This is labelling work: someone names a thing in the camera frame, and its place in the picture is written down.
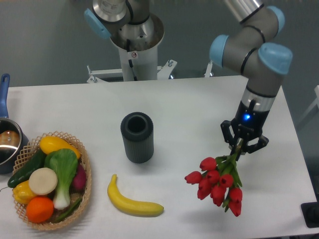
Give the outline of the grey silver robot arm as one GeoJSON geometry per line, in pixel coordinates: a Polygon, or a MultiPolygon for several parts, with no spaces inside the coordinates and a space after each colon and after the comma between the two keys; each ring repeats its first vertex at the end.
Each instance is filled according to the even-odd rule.
{"type": "MultiPolygon", "coordinates": [[[[282,11],[260,0],[228,0],[227,7],[242,26],[233,37],[220,35],[210,46],[210,60],[248,79],[233,120],[221,124],[232,154],[253,153],[268,144],[262,128],[287,75],[293,54],[272,42],[285,25],[282,11]]],[[[158,67],[162,21],[147,0],[95,0],[84,12],[90,28],[110,39],[120,55],[125,81],[158,80],[170,75],[158,67]]]]}

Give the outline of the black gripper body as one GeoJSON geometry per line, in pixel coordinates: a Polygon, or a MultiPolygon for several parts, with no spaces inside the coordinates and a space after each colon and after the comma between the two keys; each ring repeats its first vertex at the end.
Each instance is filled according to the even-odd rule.
{"type": "Polygon", "coordinates": [[[269,111],[258,111],[255,109],[256,106],[255,99],[248,106],[240,102],[235,118],[231,121],[235,138],[251,141],[262,135],[262,128],[269,111]]]}

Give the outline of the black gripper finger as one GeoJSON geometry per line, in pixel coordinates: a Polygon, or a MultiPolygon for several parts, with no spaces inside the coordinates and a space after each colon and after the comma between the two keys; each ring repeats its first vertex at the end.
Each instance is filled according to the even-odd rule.
{"type": "Polygon", "coordinates": [[[248,141],[242,139],[238,145],[239,151],[237,153],[236,160],[238,161],[241,155],[246,153],[251,154],[266,147],[268,143],[269,139],[263,135],[258,137],[258,141],[255,144],[251,145],[248,144],[248,141]]]}
{"type": "Polygon", "coordinates": [[[221,130],[224,137],[224,141],[228,143],[230,149],[235,149],[239,140],[239,137],[235,134],[232,134],[231,129],[231,121],[224,120],[221,123],[221,130]]]}

